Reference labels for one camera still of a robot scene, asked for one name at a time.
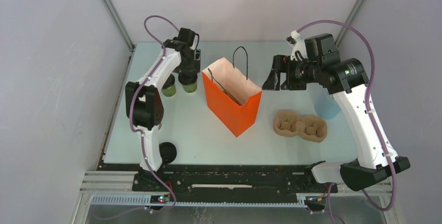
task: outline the metal frame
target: metal frame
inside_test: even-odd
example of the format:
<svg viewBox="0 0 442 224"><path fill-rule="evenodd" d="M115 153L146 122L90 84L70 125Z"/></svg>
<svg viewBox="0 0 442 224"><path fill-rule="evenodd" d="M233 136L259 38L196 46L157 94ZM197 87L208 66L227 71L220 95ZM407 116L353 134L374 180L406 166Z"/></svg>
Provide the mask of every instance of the metal frame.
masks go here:
<svg viewBox="0 0 442 224"><path fill-rule="evenodd" d="M129 37L128 32L126 31L113 3L111 0L102 0L105 4L106 9L111 15L115 25L118 27L122 37L124 38L126 44L129 49L134 51L134 43ZM357 0L347 18L345 23L351 24L355 17L357 16L360 8L362 7L365 0ZM336 45L339 46L346 34L346 29L341 29L339 32ZM128 64L125 77L127 76L128 70L130 67L130 62ZM119 105L119 99L116 103L115 111ZM114 120L109 124L109 132L112 130ZM106 148L107 137L105 140L105 144L103 145L103 151ZM168 192L133 192L132 191L132 183L133 177L137 172L132 171L87 171L84 176L83 183L80 188L79 195L77 197L77 201L75 204L75 208L71 217L71 224L84 224L87 221L87 216L89 212L89 208L94 204L108 204L108 205L145 205L150 198L150 195L158 195L158 194L167 194ZM379 183L372 187L366 189L367 192L371 196L378 196L382 206L386 206L390 200L391 195L391 184L389 181L385 181L384 183ZM321 194L315 193L298 193L297 198L298 202L287 205L279 205L279 204L257 204L258 207L306 207L303 203L303 200L309 196L320 196ZM339 184L338 185L338 193L333 194L333 196L362 196L361 192L354 192L350 190L346 185ZM134 200L133 202L121 202L121 199L141 199L139 201ZM201 203L177 203L178 206L197 206ZM224 206L224 204L212 204L213 206ZM241 206L236 204L225 204L228 206ZM395 204L394 208L388 212L384 212L386 221L388 224L399 224L404 223L401 210L398 204Z"/></svg>
<svg viewBox="0 0 442 224"><path fill-rule="evenodd" d="M353 8L350 11L350 14L348 15L347 19L345 20L345 23L348 25L351 25L353 23L353 20L358 15L359 11L361 10L362 5L364 4L365 0L356 0L356 2L353 5ZM339 31L338 36L336 37L336 47L339 47L344 39L344 36L347 34L348 29L342 27Z"/></svg>
<svg viewBox="0 0 442 224"><path fill-rule="evenodd" d="M80 193L72 215L71 224L84 224L87 221L91 205L132 205L146 206L151 195L163 195L168 192L134 192L132 191L133 177L136 172L129 171L88 171L86 172ZM366 189L371 196L380 198L381 204L386 206L391 196L391 184L384 181ZM292 204L217 204L178 202L177 206L209 206L209 207L306 207L304 200L307 197L321 196L322 193L297 193L298 202ZM338 185L335 196L363 196L361 192L354 192L344 184ZM404 223L399 206L384 213L388 224Z"/></svg>
<svg viewBox="0 0 442 224"><path fill-rule="evenodd" d="M121 36L124 38L128 48L130 49L130 51L133 51L135 49L135 45L133 44L133 41L130 39L130 36L126 28L124 27L124 24L117 13L117 10L115 9L114 4L112 3L111 0L102 0L102 1L107 11L109 12L110 16L112 17L115 26L117 26L118 30L121 33Z"/></svg>

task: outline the paper bag handle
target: paper bag handle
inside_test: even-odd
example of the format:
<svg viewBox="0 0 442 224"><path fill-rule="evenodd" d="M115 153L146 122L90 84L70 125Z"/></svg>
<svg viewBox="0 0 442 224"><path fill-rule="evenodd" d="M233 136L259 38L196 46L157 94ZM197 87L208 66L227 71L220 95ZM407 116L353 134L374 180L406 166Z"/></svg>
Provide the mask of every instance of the paper bag handle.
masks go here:
<svg viewBox="0 0 442 224"><path fill-rule="evenodd" d="M232 64L235 68L235 52L239 49L243 49L245 51L245 65L246 65L246 70L245 70L245 78L246 80L249 79L249 54L247 54L247 51L245 50L245 48L243 46L239 46L236 48L236 50L234 51L234 55L232 57Z"/></svg>

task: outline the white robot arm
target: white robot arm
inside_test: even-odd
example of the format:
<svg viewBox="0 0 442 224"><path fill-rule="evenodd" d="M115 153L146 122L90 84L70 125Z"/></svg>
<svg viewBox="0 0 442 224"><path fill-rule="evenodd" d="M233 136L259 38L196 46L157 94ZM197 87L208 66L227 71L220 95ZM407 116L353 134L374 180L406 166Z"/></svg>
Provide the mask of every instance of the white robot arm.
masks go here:
<svg viewBox="0 0 442 224"><path fill-rule="evenodd" d="M190 29L181 28L177 37L164 42L164 51L149 71L137 82L126 84L126 114L130 117L132 111L134 130L141 130L137 132L142 140L140 167L143 170L148 171L151 168L153 171L158 171L163 163L159 151L158 129L163 119L164 108L159 90L165 83L172 82L167 85L174 85L175 78L172 72L179 74L180 82L189 78L196 79L197 73L200 72L201 52L196 49L196 35ZM142 88L136 95L134 106L131 108L132 99L140 86Z"/></svg>
<svg viewBox="0 0 442 224"><path fill-rule="evenodd" d="M331 34L303 39L293 31L287 41L293 45L291 55L273 57L272 70L262 89L305 90L307 83L319 83L341 108L358 151L357 159L350 163L321 161L308 166L305 172L312 180L317 183L344 182L350 189L359 191L391 176L386 156L390 156L396 173L408 169L408 158L399 157L388 141L370 97L370 113L384 138L388 155L383 152L366 112L365 94L369 80L361 62L355 58L341 61ZM280 73L286 73L287 77L281 84Z"/></svg>

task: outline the metal bar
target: metal bar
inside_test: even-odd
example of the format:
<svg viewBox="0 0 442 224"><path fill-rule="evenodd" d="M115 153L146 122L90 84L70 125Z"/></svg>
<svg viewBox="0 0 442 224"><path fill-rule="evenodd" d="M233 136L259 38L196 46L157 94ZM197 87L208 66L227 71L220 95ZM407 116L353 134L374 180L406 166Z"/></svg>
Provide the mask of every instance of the metal bar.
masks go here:
<svg viewBox="0 0 442 224"><path fill-rule="evenodd" d="M113 194L139 194L140 192L132 191L133 176L136 172L128 171L87 171L81 192L90 193L113 193ZM379 184L366 189L370 195L389 196L391 195L391 184L385 180ZM167 194L168 192L149 192L149 194ZM297 193L297 196L320 196L322 194L315 193ZM333 196L357 196L363 195L362 192L355 192L349 189L345 184L338 184L338 193Z"/></svg>
<svg viewBox="0 0 442 224"><path fill-rule="evenodd" d="M78 194L77 201L75 202L75 206L73 208L73 212L72 212L72 215L70 217L69 224L75 224L75 220L77 218L78 209L80 208L80 202L81 202L81 198L82 197L83 197L83 194Z"/></svg>
<svg viewBox="0 0 442 224"><path fill-rule="evenodd" d="M107 134L105 136L105 139L104 139L104 142L103 142L103 145L102 145L103 148L101 150L101 154L100 154L100 156L99 156L99 158L98 158L98 160L96 162L96 168L99 167L101 160L104 161L104 154L106 154L107 147L109 145L109 137L111 136L111 133L112 133L112 131L114 129L115 119L116 119L116 116L117 116L118 108L120 107L121 97L123 95L123 88L125 86L125 81L127 80L127 76L129 75L130 66L131 66L132 61L133 61L133 56L135 55L135 49L136 49L136 47L134 47L132 49L132 52L130 53L125 73L124 73L123 78L122 78L122 80L120 82L120 88L119 88L118 96L117 96L117 99L116 99L115 107L113 109L111 119L109 120L109 128L107 129Z"/></svg>
<svg viewBox="0 0 442 224"><path fill-rule="evenodd" d="M85 224L88 218L89 208L91 206L90 199L91 196L89 194L80 194L81 200L78 205L77 214L75 219L73 220L74 224Z"/></svg>
<svg viewBox="0 0 442 224"><path fill-rule="evenodd" d="M124 27L123 22L122 22L121 18L119 17L114 4L112 3L111 0L102 0L102 1L103 1L104 5L106 6L106 9L109 12L110 16L112 17L115 25L117 26L118 30L120 31L122 37L124 38L130 51L133 51L134 44L133 44L132 40L130 39L130 36L127 33L126 28Z"/></svg>
<svg viewBox="0 0 442 224"><path fill-rule="evenodd" d="M353 5L353 8L350 11L350 14L348 15L347 19L345 20L346 24L351 25L353 23L353 20L355 19L356 15L360 11L364 2L365 2L365 0L356 0L356 2ZM347 28L342 27L342 29L339 31L338 36L336 37L335 43L336 43L337 47L339 47L339 45L343 41L346 33L347 33Z"/></svg>

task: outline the light blue tabletop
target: light blue tabletop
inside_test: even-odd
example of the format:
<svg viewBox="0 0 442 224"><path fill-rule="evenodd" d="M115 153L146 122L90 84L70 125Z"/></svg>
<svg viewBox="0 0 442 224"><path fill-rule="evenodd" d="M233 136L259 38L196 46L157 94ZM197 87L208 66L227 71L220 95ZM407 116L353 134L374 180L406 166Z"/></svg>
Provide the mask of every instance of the light blue tabletop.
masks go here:
<svg viewBox="0 0 442 224"><path fill-rule="evenodd" d="M258 86L262 86L267 78L273 56L291 52L286 42L203 42L199 46L201 70L219 58L231 60L233 51L240 45L249 53L249 78ZM144 75L160 50L157 43L139 43L127 81L137 81ZM245 73L242 50L237 51L235 65ZM159 131L160 143L171 142L177 148L178 155L173 164L302 165L320 160L348 161L357 157L342 112L326 121L328 136L322 143L305 141L298 136L286 138L274 132L273 121L280 110L294 110L303 116L316 115L312 99L323 90L318 84L308 84L307 91L263 91L255 124L238 138L207 107L201 74L198 89L192 94L183 90L178 79L176 86L175 96L161 95L165 113ZM105 163L140 162L141 142L129 128L125 104L122 96L108 140Z"/></svg>

